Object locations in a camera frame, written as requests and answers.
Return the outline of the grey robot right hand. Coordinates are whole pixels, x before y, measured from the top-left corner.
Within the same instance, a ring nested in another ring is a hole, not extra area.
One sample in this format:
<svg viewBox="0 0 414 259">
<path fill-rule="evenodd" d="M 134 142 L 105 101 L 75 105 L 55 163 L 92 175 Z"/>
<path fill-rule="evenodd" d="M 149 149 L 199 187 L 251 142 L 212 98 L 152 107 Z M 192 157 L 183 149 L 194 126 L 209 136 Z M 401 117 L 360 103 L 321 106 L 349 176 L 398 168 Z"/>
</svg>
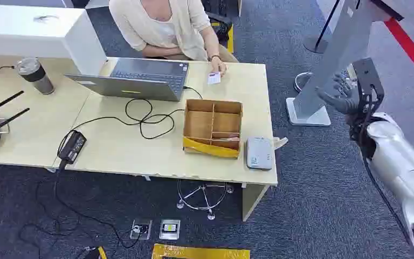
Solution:
<svg viewBox="0 0 414 259">
<path fill-rule="evenodd" d="M 318 97 L 342 114 L 356 113 L 360 102 L 357 80 L 350 79 L 342 74 L 335 74 L 332 81 L 332 88 L 336 91 L 336 94 L 331 95 L 317 86 L 315 90 Z"/>
</svg>

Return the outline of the person's left hand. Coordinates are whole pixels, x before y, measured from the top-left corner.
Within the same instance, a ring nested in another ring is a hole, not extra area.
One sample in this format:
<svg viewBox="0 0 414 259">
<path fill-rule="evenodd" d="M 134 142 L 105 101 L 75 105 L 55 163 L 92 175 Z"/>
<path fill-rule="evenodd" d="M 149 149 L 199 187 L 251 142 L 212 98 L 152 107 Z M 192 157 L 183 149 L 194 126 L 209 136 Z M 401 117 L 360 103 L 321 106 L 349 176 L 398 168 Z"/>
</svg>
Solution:
<svg viewBox="0 0 414 259">
<path fill-rule="evenodd" d="M 213 56 L 210 60 L 210 64 L 212 68 L 211 73 L 219 73 L 221 77 L 224 76 L 227 71 L 227 66 L 219 56 Z"/>
</svg>

